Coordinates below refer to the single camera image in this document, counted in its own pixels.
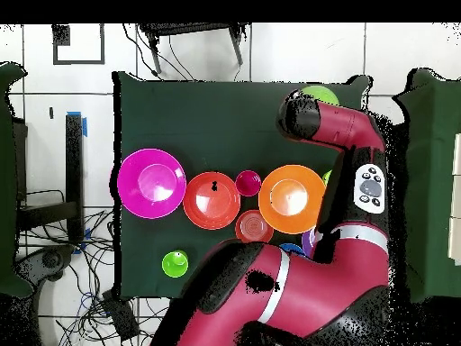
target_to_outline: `chair leg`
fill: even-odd
[[[242,65],[243,59],[241,57],[240,46],[239,46],[241,36],[239,35],[239,39],[237,40],[234,32],[232,31],[232,28],[229,28],[229,34],[230,34],[230,39],[232,40],[232,45],[234,46],[235,55],[237,56],[237,62],[239,63],[239,65]]]
[[[157,74],[161,74],[162,68],[160,67],[160,63],[158,62],[158,54],[157,54],[157,39],[155,36],[148,36],[150,51],[152,52],[152,58],[154,59],[155,70]]]

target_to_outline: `red robot arm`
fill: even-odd
[[[381,314],[388,285],[387,194],[384,142],[375,121],[292,95],[277,125],[288,138],[340,148],[313,261],[264,243],[220,244],[184,298],[172,302],[150,346],[236,346],[242,327],[255,321],[325,344],[328,336],[342,335],[346,316],[356,320],[369,311],[376,296]],[[342,328],[337,335],[335,325]]]

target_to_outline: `green bowl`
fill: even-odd
[[[171,278],[180,278],[187,272],[189,262],[183,250],[173,250],[162,260],[162,269]]]
[[[339,106],[339,100],[336,95],[325,86],[310,85],[301,90],[305,95],[311,96],[327,104]]]
[[[327,173],[325,173],[323,175],[323,177],[321,177],[321,180],[323,180],[323,183],[325,183],[325,186],[328,185],[328,180],[330,179],[330,174],[331,174],[331,170]]]

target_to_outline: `dark green table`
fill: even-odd
[[[205,171],[235,178],[254,169],[265,178],[273,169],[301,164],[319,175],[330,170],[335,150],[289,141],[276,129],[277,110],[292,90],[307,84],[139,81],[123,72],[121,83],[122,159],[136,150],[157,148],[179,160],[189,181]],[[325,85],[339,102],[360,109],[368,77]],[[240,214],[258,208],[258,197],[242,197]],[[180,205],[157,220],[140,219],[122,209],[122,296],[178,297],[203,255],[216,243],[235,237],[235,221],[207,231],[196,227]],[[276,232],[271,243],[301,244],[301,235]],[[189,269],[167,277],[163,256],[185,250]]]

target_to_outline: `purple object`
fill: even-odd
[[[303,233],[301,237],[301,243],[303,244],[304,255],[311,258],[311,250],[315,239],[315,227],[312,227],[309,231]]]
[[[167,152],[143,149],[123,161],[117,187],[128,211],[145,219],[157,219],[171,214],[183,201],[185,173]]]
[[[254,196],[261,188],[261,178],[255,171],[246,169],[237,175],[235,187],[243,196]]]

